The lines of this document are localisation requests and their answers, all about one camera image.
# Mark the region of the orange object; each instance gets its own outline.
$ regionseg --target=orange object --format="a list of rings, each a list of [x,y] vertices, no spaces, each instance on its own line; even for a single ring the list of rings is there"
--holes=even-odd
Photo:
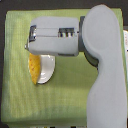
[[[40,75],[40,56],[29,54],[29,71],[31,74],[32,82],[37,83],[38,77]]]

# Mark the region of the green towel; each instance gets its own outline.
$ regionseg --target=green towel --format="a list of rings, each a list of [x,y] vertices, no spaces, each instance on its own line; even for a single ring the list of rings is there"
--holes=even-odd
[[[78,57],[56,57],[55,71],[44,85],[35,86],[28,70],[29,52],[24,49],[31,20],[39,16],[85,16],[88,9],[9,11],[6,15],[2,122],[9,126],[86,125],[86,103],[97,78],[83,53]],[[122,49],[123,22],[120,9],[113,9],[120,24]]]

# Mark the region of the dark background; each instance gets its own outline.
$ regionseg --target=dark background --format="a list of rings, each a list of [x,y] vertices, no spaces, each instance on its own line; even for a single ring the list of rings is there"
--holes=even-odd
[[[5,29],[5,18],[7,11],[85,9],[85,8],[87,9],[87,8],[92,8],[93,6],[98,4],[105,4],[110,8],[121,8],[123,12],[124,26],[128,26],[128,0],[0,0],[0,101],[2,97],[4,43],[5,43],[4,29]],[[7,126],[0,122],[0,128],[7,128]]]

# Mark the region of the yellow object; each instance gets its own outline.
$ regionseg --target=yellow object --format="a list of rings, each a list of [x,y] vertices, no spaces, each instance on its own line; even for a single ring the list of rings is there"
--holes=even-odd
[[[37,83],[38,77],[40,75],[40,56],[29,54],[29,71],[32,77],[32,82]]]

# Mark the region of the gray robotic arm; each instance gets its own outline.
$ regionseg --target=gray robotic arm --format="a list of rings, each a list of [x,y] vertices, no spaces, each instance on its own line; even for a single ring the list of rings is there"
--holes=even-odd
[[[36,55],[77,56],[79,51],[84,52],[99,72],[87,99],[87,127],[126,128],[127,96],[118,20],[111,9],[99,5],[82,21],[81,29],[76,18],[37,18],[31,23],[25,48]]]

